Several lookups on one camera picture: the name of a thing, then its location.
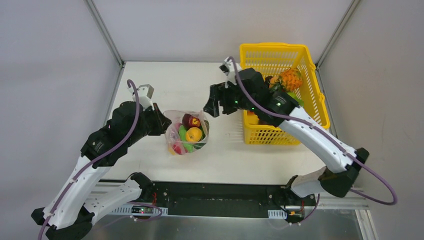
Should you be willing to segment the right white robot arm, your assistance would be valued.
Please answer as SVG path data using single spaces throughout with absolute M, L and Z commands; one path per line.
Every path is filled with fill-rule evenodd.
M 340 142 L 288 93 L 269 90 L 262 74 L 253 68 L 240 70 L 223 64 L 220 70 L 226 80 L 210 86 L 204 112 L 216 118 L 237 110 L 251 111 L 266 124 L 292 135 L 324 163 L 319 170 L 289 180 L 283 192 L 288 204 L 322 192 L 343 198 L 351 191 L 369 156 L 366 149 Z

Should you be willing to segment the red toy apple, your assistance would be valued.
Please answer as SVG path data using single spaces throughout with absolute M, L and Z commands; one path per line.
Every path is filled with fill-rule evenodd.
M 181 142 L 170 143 L 168 150 L 172 155 L 184 155 L 184 154 L 186 154 L 186 149 Z

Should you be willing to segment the green toy bok choy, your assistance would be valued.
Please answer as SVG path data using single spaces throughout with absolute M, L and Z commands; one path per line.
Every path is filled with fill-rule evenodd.
M 194 148 L 196 150 L 201 149 L 204 145 L 207 144 L 208 142 L 208 137 L 209 137 L 209 131 L 210 131 L 210 126 L 209 123 L 207 121 L 204 122 L 204 124 L 202 126 L 199 127 L 200 131 L 201 131 L 201 137 L 200 139 L 194 144 Z

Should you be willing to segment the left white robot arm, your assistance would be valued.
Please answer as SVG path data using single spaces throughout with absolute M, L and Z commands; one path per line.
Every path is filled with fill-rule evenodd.
M 91 133 L 81 148 L 77 164 L 60 193 L 31 217 L 40 225 L 38 238 L 80 240 L 105 215 L 121 205 L 152 201 L 153 182 L 143 173 L 132 173 L 117 189 L 88 200 L 99 180 L 141 138 L 163 135 L 171 125 L 158 105 L 143 107 L 135 101 L 120 104 L 111 119 Z

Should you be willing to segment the clear pink-dotted zip bag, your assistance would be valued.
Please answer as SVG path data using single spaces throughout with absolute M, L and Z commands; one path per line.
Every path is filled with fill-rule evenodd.
M 203 111 L 166 110 L 171 120 L 165 138 L 172 155 L 187 155 L 200 150 L 209 139 L 210 124 Z

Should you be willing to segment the green toy cucumber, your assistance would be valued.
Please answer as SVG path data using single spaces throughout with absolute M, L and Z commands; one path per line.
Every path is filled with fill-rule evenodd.
M 194 145 L 187 140 L 187 138 L 186 138 L 187 129 L 183 125 L 179 126 L 178 134 L 180 136 L 180 140 L 181 140 L 181 143 L 182 143 L 182 145 L 185 149 L 185 152 L 186 153 L 194 152 L 194 150 L 195 150 Z

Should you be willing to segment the yellow orange toy fruit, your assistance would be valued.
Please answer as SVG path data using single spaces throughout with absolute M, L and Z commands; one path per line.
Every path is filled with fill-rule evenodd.
M 186 138 L 190 143 L 196 143 L 201 138 L 201 130 L 199 127 L 191 127 L 187 130 Z

